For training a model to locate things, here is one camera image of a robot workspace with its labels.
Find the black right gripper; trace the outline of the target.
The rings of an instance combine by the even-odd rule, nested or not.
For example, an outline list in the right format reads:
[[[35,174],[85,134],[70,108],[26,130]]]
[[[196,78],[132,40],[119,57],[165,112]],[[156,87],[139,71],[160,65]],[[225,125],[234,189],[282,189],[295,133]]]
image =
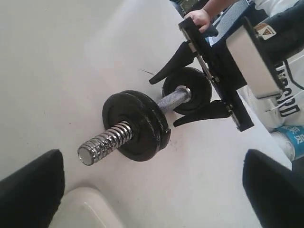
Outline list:
[[[216,50],[215,46],[210,46],[190,18],[181,22],[179,29],[187,41],[182,42],[168,63],[149,80],[149,83],[154,85],[162,81],[177,70],[193,63],[196,57],[220,100],[212,101],[195,112],[181,117],[173,123],[173,126],[232,117],[240,132],[253,127],[254,123],[237,93],[237,90],[246,83],[227,47],[223,46]]]

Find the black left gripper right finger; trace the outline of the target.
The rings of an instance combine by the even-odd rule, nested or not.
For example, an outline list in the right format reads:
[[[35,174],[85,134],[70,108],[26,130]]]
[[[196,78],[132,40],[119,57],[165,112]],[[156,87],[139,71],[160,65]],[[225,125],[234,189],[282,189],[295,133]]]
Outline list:
[[[264,228],[304,226],[304,178],[259,150],[244,158],[242,184]]]

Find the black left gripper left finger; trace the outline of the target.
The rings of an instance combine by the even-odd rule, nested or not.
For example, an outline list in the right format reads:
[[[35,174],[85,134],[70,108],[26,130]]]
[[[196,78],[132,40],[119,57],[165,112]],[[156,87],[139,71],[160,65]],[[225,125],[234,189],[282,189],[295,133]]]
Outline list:
[[[50,150],[0,181],[0,226],[49,227],[64,192],[63,155]]]

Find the bare operator hand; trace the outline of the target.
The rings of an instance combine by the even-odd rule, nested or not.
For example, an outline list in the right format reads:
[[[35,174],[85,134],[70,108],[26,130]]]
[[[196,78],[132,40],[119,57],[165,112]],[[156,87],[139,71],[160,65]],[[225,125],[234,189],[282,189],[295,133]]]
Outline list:
[[[210,16],[204,10],[194,10],[185,15],[184,19],[191,18],[200,33],[204,33],[210,26]]]

